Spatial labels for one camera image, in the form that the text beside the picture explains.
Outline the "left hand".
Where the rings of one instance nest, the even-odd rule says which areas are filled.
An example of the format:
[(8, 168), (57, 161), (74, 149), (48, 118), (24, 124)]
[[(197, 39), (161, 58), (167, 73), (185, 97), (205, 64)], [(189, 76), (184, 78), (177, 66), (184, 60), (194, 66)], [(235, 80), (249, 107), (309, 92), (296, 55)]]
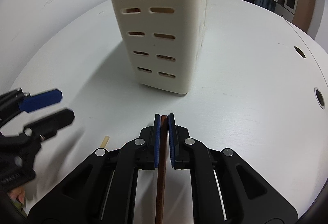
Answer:
[(14, 205), (18, 208), (18, 210), (23, 211), (26, 196), (25, 188), (23, 186), (20, 186), (15, 189), (12, 189), (8, 193), (8, 196), (10, 197)]

